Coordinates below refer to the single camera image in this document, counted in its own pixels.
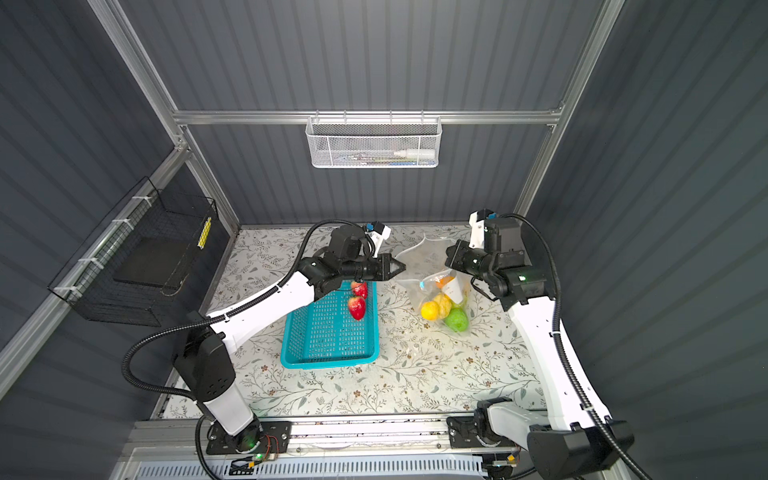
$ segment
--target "gray wall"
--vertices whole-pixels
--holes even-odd
[[[0,2],[0,346],[173,147],[85,2]]]
[[[0,65],[4,346],[62,264],[172,144],[86,2],[0,2]],[[185,167],[168,187],[200,194]],[[180,313],[200,306],[227,240],[214,224]],[[0,400],[0,476],[107,478],[157,397],[120,374],[123,353],[152,331],[68,315]],[[147,350],[135,371],[162,383],[170,345]]]
[[[766,94],[767,3],[628,2],[531,209],[657,479],[765,478]]]
[[[182,110],[546,110],[599,0],[123,2]],[[302,127],[191,127],[241,223],[510,210],[544,126],[445,127],[436,169],[320,170]]]

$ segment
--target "robotic arm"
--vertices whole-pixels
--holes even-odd
[[[553,331],[554,279],[548,279],[544,270],[532,265],[521,235],[522,222],[480,210],[470,216],[470,225],[470,241],[458,240],[449,247],[445,265],[472,275],[472,286],[477,291],[502,304],[528,347],[547,402],[546,416],[522,409],[505,398],[479,402],[474,433],[487,445],[506,437],[527,449],[545,480],[610,468],[620,455],[624,458],[623,450],[632,445],[634,436],[626,422],[611,418],[584,374],[563,327]],[[485,281],[494,297],[481,290],[476,280]],[[555,335],[560,336],[562,352],[558,352]],[[566,373],[562,353],[583,395]],[[607,429],[621,453],[601,427]]]
[[[354,225],[334,229],[329,245],[301,259],[297,271],[282,287],[280,282],[274,283],[212,312],[211,318],[222,316],[223,320],[190,330],[177,344],[174,367],[198,406],[221,424],[238,452],[252,452],[259,445],[261,427],[235,386],[230,354],[282,316],[337,290],[344,280],[380,282],[404,271],[406,266],[391,253],[379,253],[390,231],[379,222],[369,223],[365,229]],[[275,287],[275,293],[256,301]],[[190,320],[203,318],[195,312],[190,313]]]

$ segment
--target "floral patterned surface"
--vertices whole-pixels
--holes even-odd
[[[331,228],[318,229],[306,252],[327,245]],[[210,310],[276,282],[289,268],[306,229],[242,230]],[[428,238],[468,238],[468,227],[393,227],[383,252],[397,254]],[[507,396],[519,406],[545,408],[528,350],[498,303],[475,295],[468,332],[453,333],[421,319],[406,291],[379,283],[379,358],[335,369],[284,369],[280,364],[285,318],[240,348],[232,361],[237,386],[258,416],[455,412],[481,399]],[[177,386],[185,388],[179,381]],[[166,419],[196,418],[189,400],[172,396]]]

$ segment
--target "yellow label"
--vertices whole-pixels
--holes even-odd
[[[205,240],[208,240],[208,232],[210,232],[210,217],[206,220],[203,231],[200,232],[200,239],[197,241],[197,247],[200,248],[200,250],[205,247]]]

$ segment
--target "plastic bag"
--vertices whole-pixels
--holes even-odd
[[[456,333],[468,332],[470,306],[474,302],[465,273],[445,268],[445,249],[454,240],[429,239],[403,250],[395,259],[406,265],[396,282],[406,289],[413,309],[430,323],[442,324]]]

